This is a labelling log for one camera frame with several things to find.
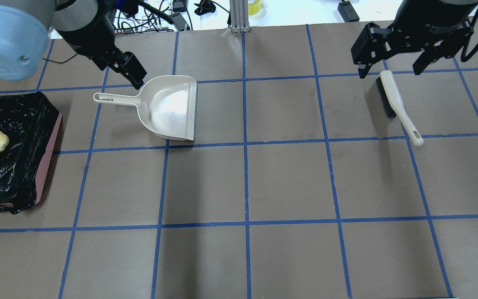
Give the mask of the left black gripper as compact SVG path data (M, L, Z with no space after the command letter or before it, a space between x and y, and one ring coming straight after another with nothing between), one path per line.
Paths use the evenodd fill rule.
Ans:
M100 70L109 68L139 90L147 72L130 51L115 45L115 31L109 19L112 8L57 8L56 30L78 55L85 56Z

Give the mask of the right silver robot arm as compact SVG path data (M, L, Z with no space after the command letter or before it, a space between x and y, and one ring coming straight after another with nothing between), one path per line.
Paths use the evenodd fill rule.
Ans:
M416 75L439 59L451 59L470 41L474 30L468 16L477 7L478 0L402 1L388 27L367 23L351 46L360 78L398 54L419 53L413 63Z

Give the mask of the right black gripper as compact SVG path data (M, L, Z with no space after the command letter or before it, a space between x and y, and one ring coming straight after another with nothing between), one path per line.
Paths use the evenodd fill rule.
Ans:
M441 58L451 59L467 45L474 30L467 19L457 25L438 26L419 21L393 21L387 28L367 23L351 46L353 64L364 79L374 64L401 53L420 52L413 63L415 75Z

